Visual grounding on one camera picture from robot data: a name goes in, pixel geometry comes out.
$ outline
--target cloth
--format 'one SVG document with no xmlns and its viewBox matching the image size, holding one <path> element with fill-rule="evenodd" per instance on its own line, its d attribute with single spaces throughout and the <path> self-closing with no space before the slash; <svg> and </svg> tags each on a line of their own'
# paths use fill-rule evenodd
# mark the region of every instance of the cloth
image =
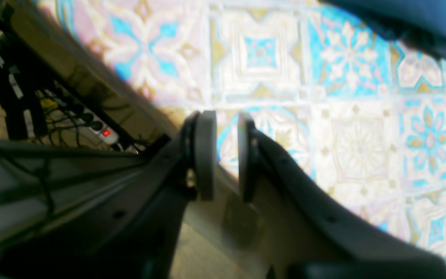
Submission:
<svg viewBox="0 0 446 279">
<path fill-rule="evenodd" d="M 328 0 L 359 16 L 381 37 L 403 39 L 446 58 L 446 0 Z"/>
</svg>

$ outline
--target patterned tile floor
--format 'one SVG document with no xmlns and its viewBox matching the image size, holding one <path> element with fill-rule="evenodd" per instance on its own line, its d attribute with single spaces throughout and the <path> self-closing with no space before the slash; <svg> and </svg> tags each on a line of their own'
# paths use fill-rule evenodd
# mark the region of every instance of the patterned tile floor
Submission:
<svg viewBox="0 0 446 279">
<path fill-rule="evenodd" d="M 248 111 L 340 203 L 446 258 L 445 60 L 315 0 L 34 3 L 159 119 L 217 110 L 231 175 L 237 113 Z"/>
</svg>

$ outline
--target screw hole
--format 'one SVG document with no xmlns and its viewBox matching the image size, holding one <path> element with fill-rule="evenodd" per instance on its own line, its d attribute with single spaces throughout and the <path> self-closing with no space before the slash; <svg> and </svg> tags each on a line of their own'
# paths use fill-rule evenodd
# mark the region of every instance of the screw hole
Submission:
<svg viewBox="0 0 446 279">
<path fill-rule="evenodd" d="M 121 219 L 126 215 L 126 212 L 124 210 L 118 210 L 117 212 L 113 213 L 113 219 Z"/>
<path fill-rule="evenodd" d="M 329 221 L 330 223 L 333 224 L 337 222 L 336 218 L 331 215 L 326 216 L 326 221 Z"/>
</svg>

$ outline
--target dark blue fabric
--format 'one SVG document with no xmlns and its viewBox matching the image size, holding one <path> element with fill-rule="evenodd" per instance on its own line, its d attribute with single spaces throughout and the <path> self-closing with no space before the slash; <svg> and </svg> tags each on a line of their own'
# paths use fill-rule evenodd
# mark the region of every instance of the dark blue fabric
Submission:
<svg viewBox="0 0 446 279">
<path fill-rule="evenodd" d="M 356 14 L 381 37 L 408 40 L 446 58 L 446 0 L 327 0 Z"/>
</svg>

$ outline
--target floral tile pattern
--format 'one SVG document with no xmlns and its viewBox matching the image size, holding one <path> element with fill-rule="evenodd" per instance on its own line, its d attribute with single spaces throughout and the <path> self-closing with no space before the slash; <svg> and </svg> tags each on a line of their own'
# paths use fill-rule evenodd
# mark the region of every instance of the floral tile pattern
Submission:
<svg viewBox="0 0 446 279">
<path fill-rule="evenodd" d="M 317 0 L 32 3 L 167 133 L 216 110 L 218 160 L 233 178 L 248 111 L 342 205 L 446 258 L 446 60 Z"/>
</svg>

